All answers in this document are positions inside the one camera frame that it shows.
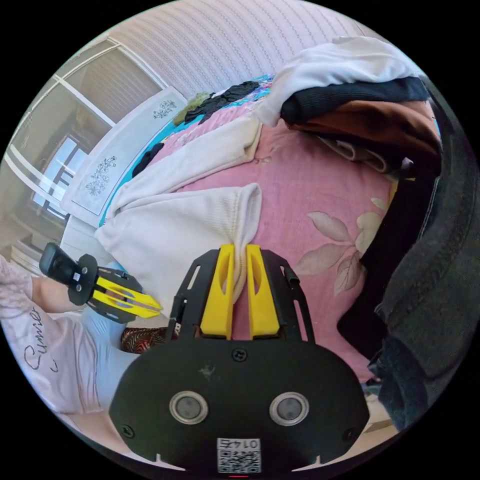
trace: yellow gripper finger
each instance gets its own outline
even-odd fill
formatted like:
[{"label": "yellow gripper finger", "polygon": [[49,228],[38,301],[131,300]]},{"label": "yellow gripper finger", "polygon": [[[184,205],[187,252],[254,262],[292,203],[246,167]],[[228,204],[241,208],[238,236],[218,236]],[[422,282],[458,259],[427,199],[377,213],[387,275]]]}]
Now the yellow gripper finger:
[{"label": "yellow gripper finger", "polygon": [[247,245],[246,258],[250,340],[275,337],[279,333],[280,324],[260,247]]},{"label": "yellow gripper finger", "polygon": [[232,339],[234,254],[234,245],[223,245],[220,248],[200,324],[204,336]]},{"label": "yellow gripper finger", "polygon": [[97,279],[96,284],[99,287],[103,287],[108,292],[113,292],[114,294],[127,298],[127,301],[125,301],[99,290],[93,291],[93,298],[95,300],[110,305],[118,310],[123,310],[124,312],[128,312],[143,319],[156,317],[162,310],[162,307],[155,301],[155,299],[145,293],[130,290],[129,288],[120,286],[102,277]]}]

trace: orange cloth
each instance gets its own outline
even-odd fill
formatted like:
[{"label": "orange cloth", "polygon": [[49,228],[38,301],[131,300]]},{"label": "orange cloth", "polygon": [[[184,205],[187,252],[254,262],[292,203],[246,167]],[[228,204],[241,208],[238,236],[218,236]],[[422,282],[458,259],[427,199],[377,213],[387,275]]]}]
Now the orange cloth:
[{"label": "orange cloth", "polygon": [[440,137],[428,102],[354,100],[306,123],[289,125],[289,128],[328,134],[330,139],[338,136],[352,144],[358,140],[359,146],[382,156],[388,151],[396,155],[401,153],[414,164],[440,168]]}]

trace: green cloth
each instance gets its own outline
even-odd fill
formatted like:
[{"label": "green cloth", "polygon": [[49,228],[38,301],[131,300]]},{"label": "green cloth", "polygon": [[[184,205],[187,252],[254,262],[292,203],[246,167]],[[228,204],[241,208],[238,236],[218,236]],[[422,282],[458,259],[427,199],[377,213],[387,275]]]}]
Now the green cloth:
[{"label": "green cloth", "polygon": [[197,93],[188,102],[188,105],[173,119],[173,124],[178,127],[185,120],[185,115],[187,114],[187,112],[189,112],[190,110],[195,110],[208,98],[210,98],[209,93]]}]

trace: person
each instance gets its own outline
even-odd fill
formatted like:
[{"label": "person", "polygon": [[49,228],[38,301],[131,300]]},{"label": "person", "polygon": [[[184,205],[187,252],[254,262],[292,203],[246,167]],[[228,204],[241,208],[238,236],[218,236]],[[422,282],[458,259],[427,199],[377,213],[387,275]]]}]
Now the person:
[{"label": "person", "polygon": [[126,325],[88,306],[75,315],[80,308],[70,302],[66,286],[33,277],[0,255],[0,323],[36,393],[71,428],[148,462],[128,449],[108,415],[121,376],[139,356],[120,349]]}]

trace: screw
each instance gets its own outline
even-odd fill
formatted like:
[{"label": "screw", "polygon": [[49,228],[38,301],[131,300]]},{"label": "screw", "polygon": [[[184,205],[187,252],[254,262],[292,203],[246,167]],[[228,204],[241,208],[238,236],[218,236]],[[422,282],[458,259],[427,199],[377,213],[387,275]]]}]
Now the screw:
[{"label": "screw", "polygon": [[355,428],[349,428],[345,430],[342,436],[344,442],[351,442],[356,437],[357,437],[357,431]]},{"label": "screw", "polygon": [[232,353],[231,357],[236,361],[236,362],[244,362],[247,357],[247,351],[244,350],[243,348],[236,348]]},{"label": "screw", "polygon": [[129,425],[122,425],[121,433],[124,437],[128,439],[132,439],[135,436],[135,432],[133,431],[132,427]]}]

